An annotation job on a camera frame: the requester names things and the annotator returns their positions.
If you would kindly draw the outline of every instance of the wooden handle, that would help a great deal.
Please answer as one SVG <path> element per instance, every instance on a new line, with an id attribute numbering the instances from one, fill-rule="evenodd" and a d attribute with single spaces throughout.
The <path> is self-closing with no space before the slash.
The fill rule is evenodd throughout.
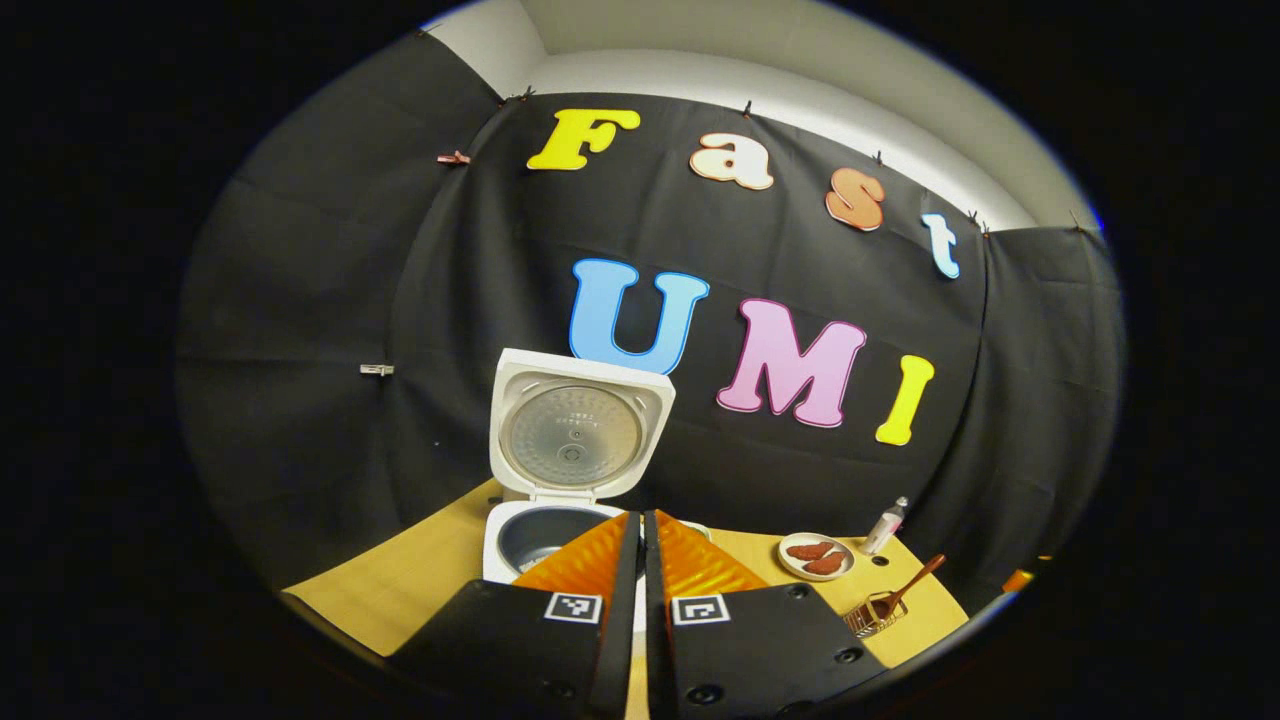
<path id="1" fill-rule="evenodd" d="M 938 565 L 942 565 L 946 561 L 947 561 L 947 556 L 942 555 L 942 553 L 938 553 L 938 555 L 933 556 L 933 560 L 929 560 L 928 562 L 925 562 L 924 568 L 920 568 L 920 571 L 916 573 L 914 578 L 911 578 L 910 583 L 906 583 L 905 585 L 902 585 L 902 589 L 900 589 L 896 593 L 888 596 L 888 600 L 886 602 L 890 606 L 890 611 L 892 611 L 895 607 L 897 607 L 897 603 L 902 600 L 902 596 L 906 594 L 906 591 L 911 589 L 911 585 L 914 585 L 915 583 L 920 582 L 920 579 L 924 578 L 925 575 L 928 575 L 929 573 L 937 570 Z"/>

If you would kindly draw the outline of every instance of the black curtain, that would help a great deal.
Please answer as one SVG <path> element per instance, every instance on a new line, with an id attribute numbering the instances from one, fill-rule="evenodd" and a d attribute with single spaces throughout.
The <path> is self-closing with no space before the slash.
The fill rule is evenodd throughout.
<path id="1" fill-rule="evenodd" d="M 573 172 L 529 170 L 564 108 L 641 117 Z M 773 187 L 695 174 L 709 132 L 762 142 Z M 461 150 L 470 165 L 435 158 Z M 837 168 L 884 187 L 883 224 L 833 220 Z M 924 213 L 956 234 L 933 265 Z M 863 534 L 899 496 L 904 539 L 951 559 L 973 610 L 1051 551 L 1092 491 L 1115 421 L 1123 337 L 1101 238 L 984 237 L 961 209 L 831 140 L 668 97 L 499 99 L 434 38 L 407 38 L 312 99 L 229 183 L 187 282 L 179 388 L 215 509 L 282 587 L 490 477 L 503 347 L 570 355 L 576 261 L 636 268 L 616 341 L 654 338 L 662 272 L 696 275 L 677 402 L 650 469 L 609 502 L 765 533 Z M 831 322 L 867 336 L 844 423 L 719 407 L 746 299 L 786 305 L 801 350 Z M 874 439 L 902 355 L 928 359 L 913 437 Z M 360 364 L 394 365 L 361 375 Z"/>

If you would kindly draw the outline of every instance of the white wall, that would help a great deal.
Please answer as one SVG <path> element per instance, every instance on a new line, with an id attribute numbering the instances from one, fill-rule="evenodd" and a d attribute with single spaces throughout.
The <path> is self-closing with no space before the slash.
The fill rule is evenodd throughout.
<path id="1" fill-rule="evenodd" d="M 526 3 L 547 26 L 543 32 L 526 9 Z M 594 42 L 590 45 L 588 40 L 582 40 L 577 46 L 599 46 L 603 42 L 602 36 L 593 36 L 591 28 L 581 23 L 590 20 L 599 24 L 607 20 L 603 15 L 593 20 L 591 17 L 566 14 L 568 10 L 576 13 L 581 9 L 581 3 L 577 0 L 536 3 L 526 0 L 526 3 L 485 0 L 433 19 L 422 27 L 438 26 L 431 33 L 504 97 L 518 95 L 531 85 L 541 95 L 571 91 L 632 92 L 681 97 L 735 109 L 741 109 L 748 100 L 751 100 L 751 113 L 755 115 L 773 118 L 829 137 L 867 155 L 881 151 L 886 165 L 928 187 L 965 213 L 977 210 L 978 219 L 987 223 L 991 229 L 1071 224 L 1073 211 L 1082 223 L 1091 224 L 1093 219 L 1087 200 L 1075 188 L 1071 178 L 1038 143 L 1038 140 L 1021 128 L 1016 118 L 982 95 L 966 79 L 950 73 L 910 46 L 887 38 L 878 28 L 865 23 L 856 24 L 856 18 L 851 15 L 840 14 L 840 22 L 852 23 L 851 28 L 858 28 L 882 45 L 877 46 L 878 58 L 883 64 L 879 67 L 877 73 L 879 79 L 876 82 L 883 85 L 884 78 L 897 78 L 893 91 L 896 99 L 886 95 L 883 88 L 868 86 L 882 97 L 881 102 L 872 102 L 863 96 L 813 79 L 812 74 L 805 77 L 741 59 L 673 50 L 672 46 L 698 45 L 696 33 L 684 37 L 678 28 L 671 31 L 673 35 L 659 38 L 666 45 L 664 49 L 602 49 L 548 54 L 544 45 L 547 36 L 550 36 L 559 47 L 575 46 L 573 37 L 589 37 Z M 556 15 L 550 9 L 558 6 L 568 10 Z M 650 24 L 673 22 L 654 15 L 666 5 L 659 8 L 637 3 L 632 6 L 646 8 L 645 22 Z M 769 12 L 768 5 L 756 3 L 754 6 L 759 13 Z M 792 0 L 780 6 L 783 10 L 818 6 L 819 14 L 824 12 L 820 5 L 808 1 Z M 600 13 L 602 8 L 595 8 L 594 12 Z M 579 24 L 572 28 L 563 27 L 567 18 Z M 828 26 L 833 24 L 832 18 L 826 15 L 818 19 Z M 616 24 L 632 29 L 614 31 L 614 33 L 621 32 L 626 36 L 627 32 L 637 32 L 634 31 L 634 26 L 639 22 L 641 20 L 626 20 L 623 17 L 623 22 L 616 20 Z M 785 35 L 794 40 L 804 32 L 797 31 L 792 22 Z M 603 35 L 603 37 L 609 40 L 611 36 Z M 750 35 L 737 37 L 749 38 Z M 777 44 L 776 51 L 780 58 L 790 53 L 785 55 L 790 58 L 787 64 L 803 67 L 794 49 L 787 50 L 792 45 L 790 40 Z M 611 41 L 640 42 L 634 37 Z M 644 41 L 658 42 L 654 38 Z M 718 51 L 731 51 L 709 46 Z M 768 47 L 755 50 L 760 56 L 767 55 L 767 51 Z M 927 87 L 913 90 L 910 82 L 925 83 Z M 936 100 L 920 101 L 922 96 Z M 947 100 L 952 105 L 938 105 L 937 99 Z M 916 114 L 922 122 L 913 122 L 901 113 L 886 108 L 886 104 L 906 109 Z M 989 149 L 975 138 L 968 138 L 969 152 L 965 154 L 957 150 L 955 143 L 948 145 L 922 127 L 922 124 L 940 127 L 940 123 L 955 120 L 956 118 L 938 118 L 934 114 L 942 111 L 941 108 L 965 108 L 965 104 L 973 106 L 972 111 L 959 110 L 956 114 L 964 115 L 965 128 L 970 133 L 986 133 Z M 973 123 L 986 124 L 975 129 L 969 127 Z M 996 177 L 1006 181 L 1001 183 Z"/>

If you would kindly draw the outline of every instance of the foam letter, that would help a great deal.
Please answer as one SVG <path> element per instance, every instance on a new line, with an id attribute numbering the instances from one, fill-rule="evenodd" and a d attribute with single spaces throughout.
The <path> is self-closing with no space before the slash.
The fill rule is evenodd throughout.
<path id="1" fill-rule="evenodd" d="M 960 265 L 951 259 L 951 246 L 956 243 L 956 233 L 947 228 L 947 219 L 937 213 L 920 215 L 920 220 L 929 227 L 929 241 L 933 243 L 933 264 L 943 275 L 956 279 L 960 277 Z"/>
<path id="2" fill-rule="evenodd" d="M 622 293 L 640 279 L 631 265 L 613 260 L 579 260 L 573 265 L 577 297 L 568 327 L 568 346 L 584 360 L 596 360 L 636 370 L 667 374 L 680 364 L 689 337 L 694 304 L 707 297 L 710 286 L 684 273 L 662 273 L 653 284 L 662 291 L 662 315 L 658 333 L 648 351 L 635 354 L 613 341 Z"/>
<path id="3" fill-rule="evenodd" d="M 598 127 L 591 127 L 600 122 Z M 556 113 L 556 129 L 547 138 L 547 146 L 529 159 L 531 170 L 576 170 L 586 167 L 586 158 L 579 155 L 586 142 L 591 152 L 602 152 L 613 142 L 618 127 L 640 127 L 640 114 L 635 110 L 561 110 Z"/>
<path id="4" fill-rule="evenodd" d="M 911 420 L 920 406 L 924 386 L 933 378 L 933 364 L 915 355 L 902 356 L 902 384 L 888 413 L 888 420 L 876 428 L 876 439 L 884 445 L 906 445 L 911 439 Z"/>
<path id="5" fill-rule="evenodd" d="M 733 181 L 749 190 L 764 190 L 773 184 L 773 176 L 769 174 L 769 151 L 750 137 L 713 132 L 704 135 L 699 142 L 703 143 L 703 149 L 689 156 L 689 167 L 704 178 Z M 732 145 L 733 149 L 708 150 L 726 145 Z"/>
<path id="6" fill-rule="evenodd" d="M 884 222 L 879 204 L 884 201 L 884 188 L 879 181 L 852 168 L 840 168 L 831 174 L 827 193 L 827 213 L 841 223 L 870 232 Z"/>
<path id="7" fill-rule="evenodd" d="M 733 383 L 716 395 L 721 407 L 739 413 L 759 410 L 763 401 L 756 388 L 760 375 L 765 375 L 774 415 L 785 413 L 808 387 L 808 397 L 796 405 L 796 420 L 819 428 L 838 427 L 845 419 L 840 404 L 849 373 L 858 350 L 867 343 L 867 333 L 849 323 L 829 323 L 801 355 L 791 311 L 785 305 L 751 299 L 744 300 L 739 311 L 746 318 L 746 341 Z"/>

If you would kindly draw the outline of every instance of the table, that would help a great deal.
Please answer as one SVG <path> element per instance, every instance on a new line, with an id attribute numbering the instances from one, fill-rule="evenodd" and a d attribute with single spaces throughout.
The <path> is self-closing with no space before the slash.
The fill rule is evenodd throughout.
<path id="1" fill-rule="evenodd" d="M 303 602 L 339 630 L 376 655 L 388 657 L 413 635 L 462 585 L 481 575 L 489 498 L 502 486 L 488 480 L 434 515 L 387 542 L 284 592 Z M 769 584 L 799 580 L 777 559 L 780 536 L 712 528 L 712 542 Z M 856 546 L 861 538 L 837 538 Z M 881 551 L 888 565 L 878 566 L 855 552 L 854 568 L 835 580 L 813 583 L 836 611 L 846 612 L 869 593 L 906 584 L 922 562 L 896 537 Z M 932 575 L 906 597 L 910 614 L 892 628 L 863 641 L 886 667 L 901 665 L 969 618 Z M 648 717 L 645 642 L 632 642 L 627 719 Z"/>

